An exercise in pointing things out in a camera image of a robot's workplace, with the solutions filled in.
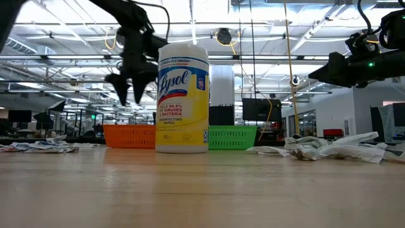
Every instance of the white column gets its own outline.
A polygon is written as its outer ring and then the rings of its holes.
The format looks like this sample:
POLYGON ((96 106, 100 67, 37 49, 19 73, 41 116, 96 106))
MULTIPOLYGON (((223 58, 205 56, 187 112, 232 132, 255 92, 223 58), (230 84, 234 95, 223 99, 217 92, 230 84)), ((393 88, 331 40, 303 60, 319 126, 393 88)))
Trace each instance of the white column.
POLYGON ((235 74, 232 65, 211 66, 210 81, 210 106, 235 104, 235 74))

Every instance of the green basket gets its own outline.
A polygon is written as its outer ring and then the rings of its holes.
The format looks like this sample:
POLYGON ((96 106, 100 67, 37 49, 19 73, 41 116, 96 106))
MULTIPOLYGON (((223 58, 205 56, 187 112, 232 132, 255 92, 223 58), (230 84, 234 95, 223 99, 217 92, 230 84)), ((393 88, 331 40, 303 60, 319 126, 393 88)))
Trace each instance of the green basket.
POLYGON ((209 149, 250 148, 257 130, 257 126, 209 126, 209 149))

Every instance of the desk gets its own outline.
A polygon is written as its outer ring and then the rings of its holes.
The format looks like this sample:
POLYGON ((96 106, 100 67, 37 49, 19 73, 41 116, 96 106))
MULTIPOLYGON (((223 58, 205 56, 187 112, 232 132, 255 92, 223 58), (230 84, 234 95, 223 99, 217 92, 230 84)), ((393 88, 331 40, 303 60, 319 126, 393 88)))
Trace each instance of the desk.
POLYGON ((153 150, 0 153, 0 227, 401 227, 405 165, 153 150))

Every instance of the wall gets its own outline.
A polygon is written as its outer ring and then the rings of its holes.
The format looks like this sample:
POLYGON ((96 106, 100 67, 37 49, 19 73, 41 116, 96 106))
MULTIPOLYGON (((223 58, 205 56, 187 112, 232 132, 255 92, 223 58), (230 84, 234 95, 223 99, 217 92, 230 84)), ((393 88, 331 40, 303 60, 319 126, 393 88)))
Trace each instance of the wall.
MULTIPOLYGON (((348 88, 332 89, 332 94, 315 95, 309 103, 298 103, 298 113, 316 110, 316 133, 323 137, 323 129, 344 129, 344 120, 351 119, 351 135, 356 134, 356 123, 354 121, 354 100, 353 90, 348 88)), ((293 108, 283 108, 282 116, 294 115, 293 108)))
POLYGON ((354 107, 356 113, 356 132, 358 134, 371 132, 370 107, 382 107, 383 101, 405 101, 405 86, 390 85, 388 81, 372 84, 364 89, 353 89, 354 107))

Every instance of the computer monitor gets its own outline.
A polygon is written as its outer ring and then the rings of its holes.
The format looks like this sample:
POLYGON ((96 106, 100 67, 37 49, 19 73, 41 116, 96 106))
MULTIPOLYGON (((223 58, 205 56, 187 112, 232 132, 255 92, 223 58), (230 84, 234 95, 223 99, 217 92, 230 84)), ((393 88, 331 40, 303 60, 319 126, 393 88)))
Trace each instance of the computer monitor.
POLYGON ((32 121, 32 111, 8 110, 8 121, 11 123, 30 123, 32 121))
POLYGON ((394 103, 392 109, 394 110, 394 125, 405 127, 405 103, 394 103))
POLYGON ((279 99, 243 98, 243 119, 267 121, 270 112, 269 101, 273 105, 269 121, 281 122, 281 101, 279 99))

